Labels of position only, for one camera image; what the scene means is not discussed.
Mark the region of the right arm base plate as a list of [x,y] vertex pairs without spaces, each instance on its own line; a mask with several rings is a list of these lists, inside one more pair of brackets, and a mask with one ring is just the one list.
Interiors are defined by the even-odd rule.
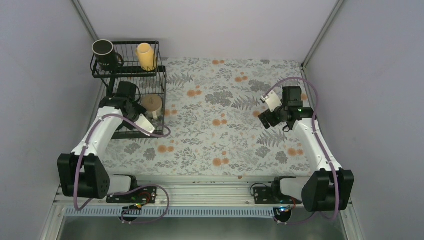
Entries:
[[275,196],[270,187],[254,186],[252,189],[253,199],[256,205],[301,205],[302,201],[286,196]]

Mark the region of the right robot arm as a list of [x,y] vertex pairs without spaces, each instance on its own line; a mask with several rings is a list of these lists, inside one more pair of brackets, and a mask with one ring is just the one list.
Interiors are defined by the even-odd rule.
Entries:
[[309,177],[279,176],[271,184],[271,198],[278,204],[289,197],[303,203],[308,212],[343,211],[347,208],[354,174],[333,156],[311,107],[305,107],[299,86],[283,87],[282,97],[273,90],[261,97],[268,109],[258,118],[269,129],[280,123],[300,141],[312,171]]

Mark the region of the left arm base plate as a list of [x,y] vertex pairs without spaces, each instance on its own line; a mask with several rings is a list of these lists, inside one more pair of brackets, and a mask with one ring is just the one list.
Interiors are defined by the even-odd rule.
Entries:
[[156,201],[157,187],[143,187],[126,195],[111,195],[106,198],[109,204],[145,205],[154,204]]

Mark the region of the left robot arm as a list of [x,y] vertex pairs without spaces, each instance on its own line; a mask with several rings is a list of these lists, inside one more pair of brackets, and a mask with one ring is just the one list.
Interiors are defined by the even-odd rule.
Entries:
[[154,126],[145,117],[146,109],[136,100],[138,90],[134,83],[120,82],[112,96],[100,101],[95,121],[81,142],[71,153],[59,156],[60,185],[66,197],[102,199],[119,193],[128,203],[139,197],[140,190],[133,185],[131,176],[108,173],[101,162],[118,129],[137,129],[147,136],[154,132]]

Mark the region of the beige mug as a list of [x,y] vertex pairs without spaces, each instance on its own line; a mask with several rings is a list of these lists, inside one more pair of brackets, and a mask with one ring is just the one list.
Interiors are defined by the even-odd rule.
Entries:
[[141,105],[146,109],[145,116],[153,120],[158,120],[163,112],[163,100],[157,94],[145,95],[141,100]]

